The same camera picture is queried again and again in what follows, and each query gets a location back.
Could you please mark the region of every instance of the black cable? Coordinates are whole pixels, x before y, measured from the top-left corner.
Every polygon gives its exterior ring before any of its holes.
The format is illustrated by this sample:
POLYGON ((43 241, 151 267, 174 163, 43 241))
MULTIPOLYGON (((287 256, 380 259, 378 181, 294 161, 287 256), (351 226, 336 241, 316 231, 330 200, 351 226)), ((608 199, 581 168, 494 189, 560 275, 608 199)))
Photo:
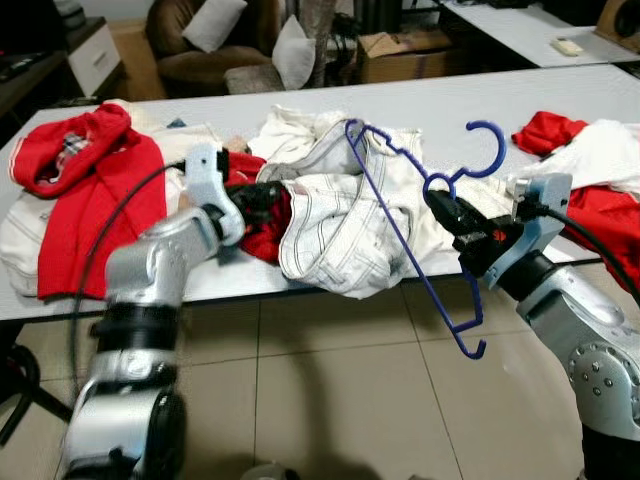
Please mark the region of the black cable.
POLYGON ((591 245, 593 245, 593 248, 596 249, 600 256, 602 256, 607 262, 609 262, 609 265, 611 265, 613 270, 616 272, 618 278, 622 280, 622 283, 625 284, 627 290, 638 305, 638 308, 640 308, 640 290, 638 290, 638 286, 633 282, 631 277, 624 270, 624 267, 622 266, 620 261, 615 257, 613 253, 611 253, 611 250, 609 250, 605 244, 598 240, 598 238, 593 233, 584 228, 578 222, 572 220, 571 218, 560 212, 557 212, 547 206, 540 206, 538 207, 537 211, 542 216, 555 218, 556 220, 564 223, 566 226, 571 227, 571 229, 573 230, 572 233, 577 233, 580 237, 587 240, 591 245))
POLYGON ((87 260, 84 264, 84 268, 82 270, 82 277, 80 278, 80 285, 78 285, 78 290, 73 297, 73 310, 71 312, 71 328, 69 329, 69 359, 71 361, 71 376, 73 379, 73 390, 74 397, 77 398, 80 394, 80 385, 78 382, 78 354, 77 354, 77 342, 78 342, 78 321, 80 315, 80 305, 82 303, 82 297, 85 295, 85 287, 87 285, 87 281, 89 280, 89 274, 91 273, 91 268, 93 267, 93 262, 95 260, 96 253, 100 248, 100 245, 104 241, 107 233, 113 226, 113 223, 118 218, 118 215, 122 213, 127 204, 131 201, 133 197, 135 197, 140 190, 142 190, 149 182, 155 179, 158 175, 164 173, 169 168, 177 167, 184 169, 184 162, 178 164, 170 164, 165 165, 162 168, 155 170, 150 173, 147 177, 142 179, 140 183, 138 183, 128 194, 124 197, 120 203, 114 208, 113 212, 104 222, 102 229, 98 233, 96 239, 94 240, 91 248, 89 249, 89 253, 87 254, 87 260))

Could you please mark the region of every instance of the white pillow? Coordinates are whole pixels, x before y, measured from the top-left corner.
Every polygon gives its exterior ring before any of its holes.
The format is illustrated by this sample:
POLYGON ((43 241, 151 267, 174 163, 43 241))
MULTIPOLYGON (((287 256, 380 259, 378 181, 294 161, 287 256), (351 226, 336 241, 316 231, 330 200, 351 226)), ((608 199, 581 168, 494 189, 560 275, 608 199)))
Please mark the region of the white pillow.
POLYGON ((316 63, 316 41, 307 38, 293 15, 282 27, 272 61, 287 90, 300 90, 311 77, 316 63))
POLYGON ((244 0, 207 0, 182 31, 182 36, 204 52, 215 52, 236 26, 246 7, 244 0))

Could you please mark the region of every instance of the blue hanger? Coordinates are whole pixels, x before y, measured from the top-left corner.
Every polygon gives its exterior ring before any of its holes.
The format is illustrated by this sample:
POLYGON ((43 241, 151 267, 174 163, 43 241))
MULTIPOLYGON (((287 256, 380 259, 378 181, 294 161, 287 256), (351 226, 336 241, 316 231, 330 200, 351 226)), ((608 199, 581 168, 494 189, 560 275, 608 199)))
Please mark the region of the blue hanger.
POLYGON ((449 313, 446 311, 444 305, 442 304, 442 301, 438 297, 438 294, 436 293, 435 289, 431 285, 431 282, 429 282, 426 275, 422 271, 420 264, 418 263, 415 255, 411 251, 409 244, 407 243, 402 233, 400 232, 400 229, 398 228, 398 225, 393 219, 391 212, 389 211, 389 208, 387 207, 386 203, 384 202, 384 199, 382 198, 382 195, 380 194, 380 192, 375 186, 373 178, 371 177, 371 174, 369 173, 364 161, 364 155, 366 154, 366 144, 363 140, 366 132, 370 131, 375 135, 382 137, 386 145, 396 155, 403 155, 404 157, 406 157, 411 162, 411 164, 420 172, 420 174, 425 180, 425 185, 423 188, 424 195, 426 195, 429 185, 434 180, 441 179, 447 183, 447 185, 449 186, 450 194, 452 195, 452 197, 455 198, 455 194, 456 194, 455 182, 458 181, 462 176, 466 175, 471 178, 487 177, 495 173, 498 170, 498 168, 500 168, 506 156, 507 149, 506 149, 506 141, 504 139, 504 134, 502 133, 502 130, 500 130, 500 128, 497 125, 490 122, 486 122, 486 121, 469 122, 467 124, 467 130, 475 130, 476 128, 487 128, 495 134, 496 138, 498 139, 498 155, 496 156, 496 159, 488 168, 481 170, 479 172, 475 172, 463 167, 460 170, 458 170, 456 173, 454 173, 452 176, 447 176, 443 173, 434 173, 432 175, 428 175, 422 163, 419 162, 411 154, 411 152, 409 152, 405 148, 396 148, 393 145, 390 135, 388 135, 387 133, 383 132, 382 130, 372 125, 365 124, 362 120, 358 120, 358 119, 348 120, 345 126, 345 135, 347 137, 349 145, 351 146, 351 149, 353 150, 356 161, 360 165, 360 168, 362 169, 362 172, 364 173, 365 178, 367 179, 367 181, 369 182, 369 185, 373 189, 373 192, 376 195, 376 198, 378 199, 380 206, 384 210, 384 213, 387 216, 387 219, 389 220, 391 227, 393 228, 396 236, 398 237, 398 239, 400 240, 400 243, 402 244, 402 247, 404 248, 405 252, 407 253, 407 256, 409 257, 409 260, 413 264, 427 292, 429 292, 429 295, 433 299, 436 309, 438 310, 438 312, 444 319, 447 327, 451 331, 451 334, 453 335, 453 338, 458 344, 458 347, 460 347, 460 350, 462 351, 462 353, 464 353, 467 357, 473 360, 478 360, 482 358, 482 356, 484 355, 485 349, 487 347, 487 342, 484 339, 480 340, 476 350, 470 351, 465 345, 464 341, 462 340, 462 337, 460 336, 460 334, 466 330, 469 330, 478 325, 481 325, 483 322, 484 317, 482 312, 482 300, 480 298, 480 290, 478 288, 478 282, 476 281, 474 276, 471 275, 471 273, 466 268, 464 268, 463 265, 460 265, 462 268, 462 274, 464 278, 467 280, 467 282, 471 286, 471 295, 473 298, 473 308, 474 308, 475 318, 468 322, 455 325, 451 320, 449 313))

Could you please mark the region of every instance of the white desk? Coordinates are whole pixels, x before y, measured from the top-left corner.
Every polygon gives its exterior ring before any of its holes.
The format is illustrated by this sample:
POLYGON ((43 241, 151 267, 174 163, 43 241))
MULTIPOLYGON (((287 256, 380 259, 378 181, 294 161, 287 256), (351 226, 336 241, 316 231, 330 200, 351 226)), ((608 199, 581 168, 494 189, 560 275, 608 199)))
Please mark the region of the white desk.
MULTIPOLYGON (((210 122, 223 138, 256 134, 270 107, 279 103, 307 112, 342 109, 375 125, 419 127, 423 130, 427 166, 447 170, 468 165, 478 168, 495 155, 495 139, 488 132, 467 132, 468 120, 496 122, 509 134, 519 130, 538 110, 551 110, 576 119, 612 118, 637 122, 640 117, 640 82, 612 66, 540 69, 391 84, 365 85, 301 92, 206 99, 147 102, 143 106, 163 122, 181 117, 187 124, 210 122)), ((87 109, 41 111, 19 135, 44 122, 68 118, 87 109)), ((0 151, 0 218, 19 193, 6 173, 13 142, 0 151)), ((499 174, 535 161, 510 146, 499 174)), ((557 262, 576 262, 596 256, 566 239, 558 238, 546 252, 557 262)), ((459 273, 457 255, 437 255, 424 265, 428 275, 459 273)), ((44 305, 17 295, 0 267, 0 320, 50 319, 65 315, 69 302, 44 305)), ((227 252, 192 272, 187 301, 215 301, 239 297, 284 294, 308 288, 286 280, 278 267, 239 250, 227 252)), ((100 302, 84 302, 97 311, 100 302)))
POLYGON ((595 34, 595 27, 574 27, 545 12, 542 7, 496 9, 489 5, 462 6, 452 1, 445 8, 538 67, 568 67, 600 63, 633 62, 640 55, 595 34), (551 46, 565 37, 584 49, 566 57, 551 46))

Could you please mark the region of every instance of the tile floor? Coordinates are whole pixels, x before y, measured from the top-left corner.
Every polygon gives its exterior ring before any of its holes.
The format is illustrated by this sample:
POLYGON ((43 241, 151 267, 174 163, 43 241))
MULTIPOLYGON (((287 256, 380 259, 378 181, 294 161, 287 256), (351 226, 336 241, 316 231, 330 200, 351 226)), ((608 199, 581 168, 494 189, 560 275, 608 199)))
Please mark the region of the tile floor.
MULTIPOLYGON (((601 265, 580 270, 638 320, 601 265)), ((436 285, 457 320, 471 318, 460 280, 436 285)), ((462 356, 417 285, 361 302, 313 294, 187 309, 186 478, 237 480, 277 460, 305 480, 573 480, 580 424, 562 369, 511 300, 483 300, 485 325, 465 334, 470 345, 488 340, 479 362, 462 356)), ((20 337, 62 398, 66 329, 28 325, 20 337)), ((82 345, 85 367, 92 347, 82 345)), ((64 430, 32 407, 0 451, 0 479, 55 478, 64 430)))

